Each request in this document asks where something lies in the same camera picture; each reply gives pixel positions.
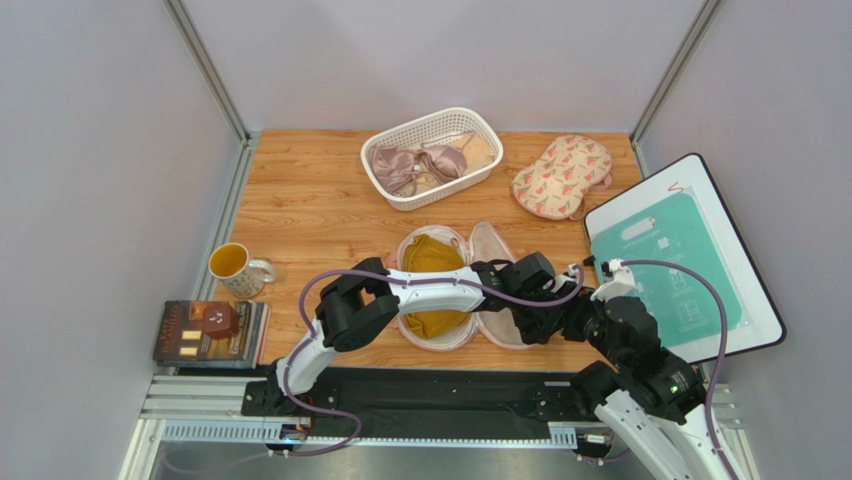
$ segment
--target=metal corner post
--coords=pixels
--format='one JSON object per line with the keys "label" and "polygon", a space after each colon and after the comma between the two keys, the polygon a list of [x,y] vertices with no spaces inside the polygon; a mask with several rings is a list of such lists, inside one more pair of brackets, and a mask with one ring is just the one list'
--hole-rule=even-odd
{"label": "metal corner post", "polygon": [[243,119],[237,111],[237,107],[228,95],[228,91],[225,89],[225,84],[222,82],[222,78],[219,76],[216,66],[213,65],[213,60],[210,59],[210,54],[207,53],[207,49],[204,47],[204,42],[201,41],[201,36],[198,34],[195,24],[192,22],[189,10],[187,10],[183,0],[163,0],[163,4],[172,16],[175,26],[177,26],[184,42],[186,42],[186,46],[189,48],[189,52],[198,64],[198,68],[201,70],[204,80],[207,82],[207,85],[210,86],[213,97],[219,104],[219,108],[222,109],[222,113],[225,115],[228,125],[231,127],[231,130],[233,130],[234,135],[237,136],[240,143],[245,146],[251,138],[251,132],[249,132],[246,128],[245,123],[243,123]]}
{"label": "metal corner post", "polygon": [[686,64],[689,63],[689,59],[692,58],[695,48],[707,32],[707,28],[710,26],[710,23],[713,21],[716,13],[719,11],[719,7],[723,3],[724,0],[704,0],[704,3],[698,10],[698,14],[695,16],[695,20],[693,20],[692,25],[689,26],[689,30],[687,30],[683,42],[681,42],[680,47],[677,49],[677,52],[672,58],[672,61],[666,68],[663,78],[657,85],[657,89],[651,96],[651,100],[648,102],[648,105],[639,117],[636,127],[630,133],[630,141],[633,144],[634,150],[636,150],[638,145],[641,145],[642,139],[648,133],[654,118],[656,118],[657,113],[660,111],[660,107],[662,107],[666,97],[671,92],[675,83],[677,83],[677,79],[680,77],[686,67]]}

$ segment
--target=white laundry basket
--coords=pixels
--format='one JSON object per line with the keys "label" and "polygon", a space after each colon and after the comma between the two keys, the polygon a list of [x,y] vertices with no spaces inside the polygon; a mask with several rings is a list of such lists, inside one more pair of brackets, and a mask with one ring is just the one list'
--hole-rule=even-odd
{"label": "white laundry basket", "polygon": [[[400,147],[400,148],[420,148],[422,143],[429,143],[431,140],[442,137],[443,140],[431,143],[432,145],[449,144],[456,141],[465,132],[476,132],[483,140],[491,147],[494,153],[494,161],[490,165],[457,178],[452,182],[445,183],[440,187],[433,188],[428,192],[423,192],[411,197],[397,197],[390,194],[382,188],[376,176],[373,175],[373,169],[370,167],[370,152],[376,147]],[[458,134],[459,137],[452,137],[453,134]],[[491,170],[496,167],[503,159],[503,144],[497,138],[497,134],[473,110],[468,108],[448,108],[435,112],[431,115],[412,120],[398,127],[384,131],[371,137],[361,147],[361,163],[364,164],[364,170],[367,171],[367,176],[373,182],[376,190],[385,197],[385,200],[397,210],[414,210],[432,202],[436,202],[444,197],[460,192],[467,187],[476,185],[477,183],[488,178]]]}

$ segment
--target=pink satin bra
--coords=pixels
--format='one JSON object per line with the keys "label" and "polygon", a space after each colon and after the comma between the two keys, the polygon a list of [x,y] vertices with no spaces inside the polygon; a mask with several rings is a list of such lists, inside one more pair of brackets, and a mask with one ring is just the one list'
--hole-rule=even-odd
{"label": "pink satin bra", "polygon": [[373,174],[388,193],[396,193],[408,182],[417,179],[417,175],[432,174],[441,183],[448,183],[464,175],[467,160],[461,149],[449,145],[434,145],[412,151],[397,147],[374,148],[370,164]]}

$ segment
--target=gray floor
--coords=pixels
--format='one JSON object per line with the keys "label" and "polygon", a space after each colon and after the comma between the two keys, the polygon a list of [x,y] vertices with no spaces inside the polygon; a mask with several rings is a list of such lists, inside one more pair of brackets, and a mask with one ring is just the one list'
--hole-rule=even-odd
{"label": "gray floor", "polygon": [[[178,468],[213,469],[263,451],[260,445],[184,443],[164,444],[160,453],[168,452],[169,462]],[[312,458],[264,457],[216,474],[192,477],[158,464],[151,478],[653,480],[635,457],[593,467],[577,462],[572,454],[552,450],[412,447],[351,447]]]}

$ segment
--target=wooden tabletop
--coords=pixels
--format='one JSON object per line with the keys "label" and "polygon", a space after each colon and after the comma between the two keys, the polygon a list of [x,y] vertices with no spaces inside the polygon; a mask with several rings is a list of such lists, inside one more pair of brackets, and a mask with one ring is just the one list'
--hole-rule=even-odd
{"label": "wooden tabletop", "polygon": [[[540,251],[557,269],[590,255],[582,222],[554,222],[531,215],[511,197],[509,184],[518,171],[544,152],[558,133],[499,134],[503,161],[484,182],[423,208],[400,212],[375,190],[361,165],[361,145],[376,132],[343,130],[266,130],[260,138],[231,240],[252,256],[271,261],[277,282],[256,297],[272,308],[264,362],[287,355],[305,333],[298,297],[305,283],[332,269],[349,268],[367,257],[395,252],[411,231],[447,225],[463,236],[489,220],[516,256]],[[612,153],[613,186],[590,192],[588,209],[612,198],[640,179],[626,134],[590,133]],[[590,269],[586,284],[596,285]],[[317,288],[308,296],[313,312]],[[215,298],[230,299],[219,285]],[[370,345],[341,355],[335,365],[476,370],[577,371],[601,356],[587,344],[554,338],[526,351],[509,351],[482,334],[459,350],[434,353],[411,345],[387,328]]]}

